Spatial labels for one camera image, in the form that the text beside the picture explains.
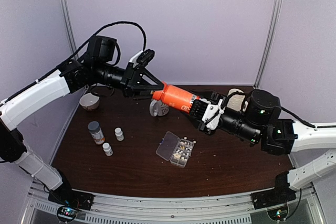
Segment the orange pill bottle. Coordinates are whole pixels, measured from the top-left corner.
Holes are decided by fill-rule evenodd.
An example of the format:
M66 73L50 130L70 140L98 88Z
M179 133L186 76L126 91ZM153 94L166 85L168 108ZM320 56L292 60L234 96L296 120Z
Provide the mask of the orange pill bottle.
M189 113L195 100L200 97L174 85L163 83L162 90L155 91L152 99L161 101L163 104L180 111Z

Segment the clear plastic pill organizer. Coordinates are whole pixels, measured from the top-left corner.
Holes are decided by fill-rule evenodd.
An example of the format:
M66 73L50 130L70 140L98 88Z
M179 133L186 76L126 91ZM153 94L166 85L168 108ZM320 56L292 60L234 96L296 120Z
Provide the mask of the clear plastic pill organizer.
M180 168L184 168L192 156L196 141L180 138L167 131L156 149L156 155Z

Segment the grey-capped orange label bottle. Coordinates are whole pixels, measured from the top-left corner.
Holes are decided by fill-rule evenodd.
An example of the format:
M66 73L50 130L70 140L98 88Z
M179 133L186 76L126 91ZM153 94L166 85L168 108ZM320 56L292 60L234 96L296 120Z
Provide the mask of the grey-capped orange label bottle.
M99 122L92 121L88 124L87 128L88 128L94 142L97 145L102 145L105 142L105 137L104 137L104 134L102 132L102 129L100 127Z

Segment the small white pill bottle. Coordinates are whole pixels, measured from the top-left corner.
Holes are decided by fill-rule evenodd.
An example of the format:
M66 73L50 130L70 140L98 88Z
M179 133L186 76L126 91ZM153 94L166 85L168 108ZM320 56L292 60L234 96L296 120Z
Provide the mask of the small white pill bottle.
M111 146L110 146L109 143L105 142L105 143L102 145L102 148L103 148L103 150L104 150L104 152L105 152L105 154L106 154L107 156L112 156L112 155L113 155L113 150L112 150L112 148L111 148Z

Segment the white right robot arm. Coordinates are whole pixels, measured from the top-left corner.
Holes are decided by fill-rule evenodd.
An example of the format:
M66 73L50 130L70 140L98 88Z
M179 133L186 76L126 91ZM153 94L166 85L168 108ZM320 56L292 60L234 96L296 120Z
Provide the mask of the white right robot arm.
M290 190L297 191L335 168L335 123L309 123L265 90L211 93L208 98L193 94L188 98L188 114L206 134L223 130L251 146L260 144L261 150L271 155L328 149L305 166L276 177L275 188L269 192L274 204L287 198Z

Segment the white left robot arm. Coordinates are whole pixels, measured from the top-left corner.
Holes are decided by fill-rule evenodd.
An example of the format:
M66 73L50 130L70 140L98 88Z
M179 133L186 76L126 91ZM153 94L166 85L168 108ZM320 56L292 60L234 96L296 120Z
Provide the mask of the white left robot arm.
M54 101L85 86L102 84L121 90L125 97L144 99L163 88L160 80L146 68L154 58L154 50L139 51L125 68L111 64L113 54L119 51L115 39L93 36L79 59L66 60L24 91L1 101L1 161L16 164L48 189L55 190L56 198L64 205L75 201L75 192L65 185L59 171L24 142L18 126Z

